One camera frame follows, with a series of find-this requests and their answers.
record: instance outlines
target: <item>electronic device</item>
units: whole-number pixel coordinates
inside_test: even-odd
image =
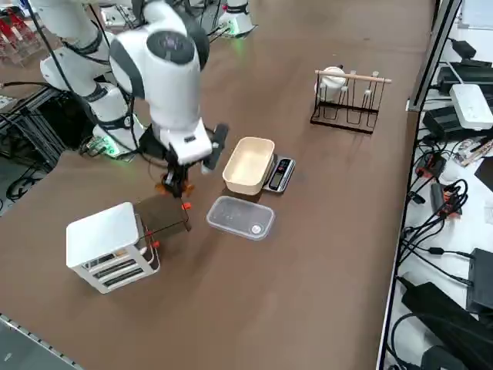
[[[493,342],[493,331],[472,317],[435,284],[428,282],[413,285],[406,281],[406,287],[402,303],[418,316],[454,357],[469,369],[493,369],[493,344],[478,338],[483,337]],[[449,322],[460,325],[477,336],[448,325]]]
[[[489,130],[493,127],[493,114],[478,85],[453,85],[450,97],[462,127],[473,130]]]
[[[464,83],[473,83],[481,88],[487,98],[493,95],[493,68],[465,66],[459,62],[452,62],[455,72]],[[441,67],[438,71],[437,89],[440,94],[448,95],[453,85],[461,83],[448,66]]]
[[[462,59],[461,66],[491,68],[491,66],[493,66],[493,62],[486,62],[483,60],[474,59]]]
[[[416,165],[416,174],[418,176],[429,179],[430,177],[439,178],[444,172],[447,160],[440,153],[425,153]]]
[[[438,210],[443,210],[449,217],[460,217],[462,215],[462,209],[459,208],[454,213],[450,213],[452,204],[454,200],[451,197],[456,197],[456,195],[450,195],[448,192],[444,191],[446,185],[441,183],[433,183],[430,186],[430,198],[431,198],[431,208],[433,212],[437,213]]]
[[[285,156],[274,155],[272,170],[267,176],[267,180],[263,188],[273,191],[274,193],[282,193],[287,188],[291,175],[293,174],[296,162]]]
[[[445,348],[434,345],[421,358],[421,370],[468,370],[465,365]]]
[[[493,309],[493,253],[475,248],[475,256],[469,262],[469,280],[466,308],[468,311],[481,313]]]
[[[462,141],[477,136],[493,135],[493,129],[476,131],[462,127],[453,106],[426,111],[423,124],[439,140]]]
[[[472,59],[476,55],[476,49],[465,40],[450,39],[453,50],[463,59]]]

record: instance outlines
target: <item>tabletop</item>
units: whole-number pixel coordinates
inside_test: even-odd
[[[456,24],[452,26],[449,37],[457,40],[466,40],[476,50],[476,60],[493,61],[493,53],[489,47],[493,31],[490,29],[460,29]],[[451,47],[451,43],[445,44],[441,54],[443,62],[460,62],[461,58]],[[443,106],[451,106],[452,102],[447,101],[446,96],[440,96],[435,90],[431,89],[424,104],[424,111],[437,109]],[[429,134],[421,124],[418,132],[418,139]],[[456,142],[449,143],[447,150],[458,149]],[[416,150],[414,158],[421,155],[420,150]],[[468,200],[463,206],[463,214],[457,220],[447,220],[443,231],[438,235],[430,237],[421,247],[442,247],[446,251],[461,251],[471,253],[475,248],[493,252],[490,243],[493,238],[493,225],[489,218],[490,209],[493,207],[493,192],[491,192],[476,176],[475,172],[482,163],[482,160],[476,161],[467,167],[461,167],[448,154],[444,155],[447,160],[446,167],[440,177],[442,183],[450,183],[452,180],[464,179],[468,183]],[[419,180],[413,187],[418,188],[425,180]],[[410,202],[407,213],[404,216],[404,226],[415,226],[425,222],[431,215],[430,186],[426,185],[420,190],[421,195],[426,203],[422,205]],[[461,278],[468,278],[469,260],[466,258],[444,255],[433,256],[426,252],[422,253],[429,261],[441,267],[450,274]],[[411,255],[397,270],[397,275],[409,274],[417,282],[424,283],[431,281],[437,285],[446,295],[452,298],[461,307],[465,308],[466,287],[441,274],[434,268],[426,265],[418,257]],[[405,288],[396,283],[393,294],[393,306],[391,308],[390,328],[394,325],[399,317],[408,314],[409,310],[401,303],[402,295]],[[403,321],[396,333],[396,349],[399,357],[405,361],[414,364],[421,363],[423,353],[432,345],[436,345],[436,338],[431,335],[429,330],[416,318]],[[390,354],[386,355],[387,365],[395,363]]]
[[[202,74],[204,123],[230,125],[226,149],[210,176],[193,168],[192,230],[163,241],[158,274],[101,295],[65,266],[69,222],[153,195],[139,158],[100,166],[64,155],[0,222],[0,311],[83,368],[375,366],[414,138],[404,107],[431,5],[250,5],[259,27],[215,41]],[[382,28],[374,20],[387,12]],[[338,64],[393,79],[371,136],[310,125],[314,70]],[[258,199],[276,213],[259,242],[205,221],[244,136],[297,161],[283,195]]]

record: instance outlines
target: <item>clear plastic container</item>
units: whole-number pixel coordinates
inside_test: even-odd
[[[264,239],[275,214],[269,207],[232,197],[219,197],[207,214],[210,226],[253,241]]]

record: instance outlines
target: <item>green led light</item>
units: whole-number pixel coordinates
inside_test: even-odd
[[[106,152],[110,156],[118,156],[120,154],[120,150],[118,149],[118,146],[116,145],[115,141],[111,137],[105,136],[102,139],[102,141],[104,141]]]
[[[230,31],[228,32],[230,35],[236,35],[240,32],[240,27],[238,27],[238,21],[236,19],[230,20]]]

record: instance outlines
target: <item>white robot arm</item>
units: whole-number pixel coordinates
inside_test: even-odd
[[[126,0],[117,2],[129,5]],[[157,156],[168,161],[163,186],[180,197],[188,168],[201,162],[203,169],[213,170],[227,135],[225,125],[207,132],[200,116],[200,71],[209,41],[192,18],[175,12],[164,0],[132,2],[136,17],[149,24],[117,36],[107,32],[108,47],[81,3],[31,0],[45,26],[64,41],[64,47],[55,50],[56,58],[73,91],[94,112],[95,130],[111,133],[123,146],[135,149],[125,124],[128,106],[122,92],[110,83],[95,82],[95,77],[112,71],[125,91],[149,103],[153,122],[146,142],[162,149]],[[68,89],[52,57],[41,62],[41,70],[53,86]],[[139,140],[142,127],[134,133]]]

